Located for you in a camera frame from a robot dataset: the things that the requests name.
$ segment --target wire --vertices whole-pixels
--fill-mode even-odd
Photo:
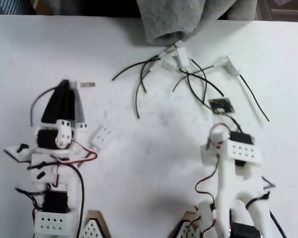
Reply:
[[[74,141],[76,144],[80,145],[85,151],[87,151],[90,154],[93,154],[94,157],[92,158],[84,158],[84,159],[80,159],[80,160],[74,160],[74,161],[62,161],[59,158],[56,158],[58,160],[58,162],[60,162],[61,165],[71,165],[71,164],[76,164],[76,163],[83,163],[83,162],[87,162],[87,161],[91,161],[91,160],[95,160],[97,158],[97,153],[91,149],[87,149],[86,147],[84,147],[82,144],[80,144],[76,139],[72,138],[72,141]]]
[[[200,235],[200,238],[203,238],[204,233],[207,232],[207,231],[209,231],[210,229],[212,229],[214,227],[215,221],[216,220],[213,220],[212,224],[208,228],[206,228],[204,231],[202,231],[202,233]]]
[[[189,74],[187,74],[187,82],[189,85],[189,89],[191,91],[191,93],[193,94],[193,96],[204,106],[206,106],[208,109],[211,109],[208,105],[206,105],[205,103],[203,103],[203,101],[196,95],[196,93],[193,91],[191,83],[190,83],[190,79],[189,79]]]
[[[227,114],[222,114],[222,113],[220,113],[219,115],[230,118],[230,119],[233,121],[233,123],[237,126],[237,129],[238,129],[241,133],[244,133],[243,130],[242,130],[242,128],[241,128],[240,125],[238,124],[237,120],[235,120],[232,116],[227,115]]]
[[[139,110],[138,110],[138,92],[139,92],[139,88],[140,88],[140,85],[143,85],[143,81],[144,81],[144,78],[148,75],[148,73],[150,71],[147,71],[145,74],[144,74],[144,70],[145,70],[145,67],[148,65],[148,63],[152,62],[154,60],[154,58],[158,57],[158,55],[150,58],[149,60],[147,60],[145,62],[145,64],[143,65],[142,69],[141,69],[141,72],[140,72],[140,81],[139,81],[139,84],[137,85],[137,88],[136,88],[136,94],[135,94],[135,110],[136,110],[136,116],[138,119],[140,119],[140,115],[139,115]]]
[[[265,193],[263,196],[260,197],[255,197],[253,199],[251,199],[246,205],[245,208],[248,209],[250,205],[252,205],[254,202],[259,201],[259,200],[268,200],[269,199],[269,195],[270,195],[270,191],[268,191],[267,193]]]
[[[279,225],[276,217],[274,216],[274,214],[272,213],[272,211],[269,211],[270,213],[270,217],[272,218],[273,222],[275,223],[277,229],[279,230],[280,234],[282,235],[283,238],[287,238],[285,232],[283,231],[282,227]]]
[[[111,81],[114,81],[119,75],[121,75],[123,72],[127,71],[128,69],[130,69],[130,68],[132,68],[132,67],[135,67],[135,66],[137,66],[137,65],[140,65],[140,64],[143,64],[143,63],[147,63],[147,62],[157,61],[157,60],[160,60],[160,59],[149,59],[149,60],[146,60],[146,61],[141,61],[141,62],[132,64],[131,66],[128,66],[127,68],[125,68],[125,69],[123,69],[122,71],[120,71],[115,77],[112,78]]]
[[[202,101],[205,102],[205,96],[206,96],[206,93],[207,93],[207,86],[208,86],[207,76],[205,75],[204,70],[198,65],[198,63],[196,63],[193,59],[191,59],[191,61],[193,62],[193,64],[195,64],[200,69],[200,71],[202,72],[202,74],[204,75],[204,78],[206,80],[205,81],[204,93],[203,93],[203,99],[202,99]]]
[[[262,176],[263,181],[269,184],[269,186],[264,187],[264,189],[270,189],[270,188],[276,188],[276,185],[273,184],[272,182],[268,181],[264,176]]]
[[[190,229],[190,227],[192,226],[192,224],[193,224],[194,222],[200,220],[200,219],[201,219],[201,216],[199,216],[198,218],[196,218],[196,219],[194,219],[193,221],[190,222],[190,224],[188,225],[187,232],[186,232],[186,234],[185,234],[185,237],[186,237],[186,238],[188,238],[189,229]]]
[[[43,167],[46,166],[51,166],[51,165],[64,165],[67,167],[72,168],[78,175],[80,183],[81,183],[81,197],[82,197],[82,202],[81,202],[81,207],[80,207],[80,216],[79,216],[79,224],[78,224],[78,229],[77,229],[77,234],[76,234],[76,238],[79,238],[79,232],[81,229],[81,225],[82,225],[82,220],[83,220],[83,211],[84,211],[84,201],[85,201],[85,187],[84,187],[84,180],[83,177],[81,175],[81,173],[79,172],[79,170],[72,164],[62,164],[60,162],[50,162],[50,163],[46,163],[46,162],[42,162],[38,165],[35,166],[29,166],[27,169],[28,170],[32,170],[32,169],[41,169]]]
[[[57,88],[57,86],[53,87],[53,88],[49,88],[48,90],[44,91],[43,93],[41,93],[35,100],[34,102],[32,103],[31,105],[31,109],[30,109],[30,126],[32,127],[33,126],[33,109],[34,109],[34,106],[35,104],[37,103],[37,101],[43,97],[45,94],[47,94],[48,92],[51,92],[52,90],[55,90]]]
[[[202,78],[202,77],[200,77],[200,76],[198,76],[198,75],[195,75],[195,74],[193,74],[193,73],[185,72],[185,71],[183,71],[183,70],[181,70],[181,69],[179,69],[179,71],[182,72],[182,73],[184,73],[184,74],[186,74],[186,75],[194,76],[194,77],[196,77],[196,78],[201,79],[202,81],[207,82],[207,83],[210,84],[215,90],[217,90],[218,93],[219,93],[222,97],[224,97],[224,94],[222,93],[222,91],[221,91],[220,89],[218,89],[218,87],[215,86],[213,83],[211,83],[210,81],[206,80],[205,78]],[[175,87],[173,88],[172,91],[175,90],[175,88],[176,88],[176,86],[177,86],[178,84],[179,84],[179,81],[177,82],[177,84],[175,85]]]
[[[255,100],[255,103],[257,104],[259,110],[262,112],[262,114],[264,115],[264,117],[266,118],[267,121],[269,121],[268,117],[266,116],[266,114],[264,113],[264,111],[262,110],[262,108],[260,107],[254,93],[252,92],[252,90],[250,89],[250,87],[248,86],[248,84],[246,83],[244,77],[242,75],[240,75],[240,78],[243,80],[244,84],[246,85],[246,87],[248,88],[249,92],[252,94],[254,100]]]

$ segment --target white surface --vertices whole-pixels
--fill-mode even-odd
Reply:
[[[209,70],[208,79],[230,98],[244,131],[255,136],[263,174],[277,184],[270,208],[287,235],[298,237],[298,23],[218,21],[187,47],[201,66],[229,55],[242,69],[271,123],[250,107],[239,80],[218,69]],[[137,20],[0,16],[0,237],[33,232],[31,201],[13,189],[31,190],[30,175],[2,149],[34,140],[30,105],[62,78],[94,81],[95,89],[81,90],[89,128],[106,122],[119,134],[96,161],[80,168],[85,211],[101,210],[112,237],[166,237],[198,204],[202,196],[194,185],[211,172],[200,157],[211,114],[184,83],[171,93],[180,76],[162,69],[145,79],[148,93],[140,91],[137,120],[132,99],[140,69],[111,82],[122,68],[162,49],[145,43]],[[217,96],[209,88],[208,98]],[[37,105],[36,122],[46,102]]]

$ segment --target gray towel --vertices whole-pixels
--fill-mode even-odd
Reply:
[[[254,20],[257,0],[137,0],[146,37],[154,45],[186,40],[203,24],[226,13],[230,20]]]

